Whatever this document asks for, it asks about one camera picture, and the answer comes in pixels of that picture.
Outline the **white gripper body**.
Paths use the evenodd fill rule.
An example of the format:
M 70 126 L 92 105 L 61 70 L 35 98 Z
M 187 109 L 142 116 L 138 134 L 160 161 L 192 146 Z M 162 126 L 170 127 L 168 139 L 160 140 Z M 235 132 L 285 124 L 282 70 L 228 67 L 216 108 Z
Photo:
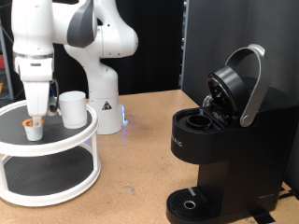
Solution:
M 24 87 L 27 110 L 31 117 L 45 116 L 48 109 L 53 59 L 15 58 L 15 70 Z

